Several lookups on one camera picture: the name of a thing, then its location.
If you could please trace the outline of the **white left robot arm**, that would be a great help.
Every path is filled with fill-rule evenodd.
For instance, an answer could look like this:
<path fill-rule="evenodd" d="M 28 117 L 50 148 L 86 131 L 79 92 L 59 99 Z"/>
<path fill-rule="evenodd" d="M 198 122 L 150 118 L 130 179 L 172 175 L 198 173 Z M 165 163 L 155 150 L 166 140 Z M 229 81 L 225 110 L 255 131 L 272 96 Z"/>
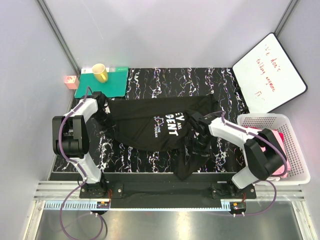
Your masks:
<path fill-rule="evenodd" d="M 108 114 L 104 109 L 106 99 L 100 91 L 86 94 L 68 113 L 52 119 L 53 151 L 79 172 L 82 177 L 80 197 L 84 199 L 109 198 L 112 193 L 102 170 L 89 153 L 90 138 L 86 126 L 87 121 L 94 118 L 101 129 L 108 128 Z"/>

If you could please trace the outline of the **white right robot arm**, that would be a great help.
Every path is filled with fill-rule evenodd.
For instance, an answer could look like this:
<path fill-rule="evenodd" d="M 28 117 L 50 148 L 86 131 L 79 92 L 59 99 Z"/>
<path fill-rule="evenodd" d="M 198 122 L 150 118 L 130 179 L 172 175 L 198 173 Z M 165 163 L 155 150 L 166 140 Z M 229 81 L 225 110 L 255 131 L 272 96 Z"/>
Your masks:
<path fill-rule="evenodd" d="M 185 139 L 186 155 L 197 164 L 212 156 L 211 139 L 221 138 L 242 150 L 246 166 L 215 190 L 220 196 L 242 193 L 251 184 L 280 178 L 288 173 L 288 160 L 281 135 L 268 128 L 243 127 L 224 118 L 225 111 L 212 112 L 206 116 L 198 112 L 189 117 L 197 136 Z"/>

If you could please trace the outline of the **black t shirt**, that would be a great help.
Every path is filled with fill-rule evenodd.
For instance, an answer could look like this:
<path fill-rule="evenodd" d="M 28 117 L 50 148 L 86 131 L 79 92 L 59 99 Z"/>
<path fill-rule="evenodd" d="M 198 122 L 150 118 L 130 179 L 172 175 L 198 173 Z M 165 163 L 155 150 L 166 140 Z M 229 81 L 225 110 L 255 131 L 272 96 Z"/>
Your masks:
<path fill-rule="evenodd" d="M 194 154 L 185 145 L 195 136 L 190 116 L 216 112 L 219 103 L 213 94 L 149 99 L 107 99 L 110 138 L 139 151 L 179 151 L 175 175 L 184 180 L 203 167 L 210 156 Z"/>

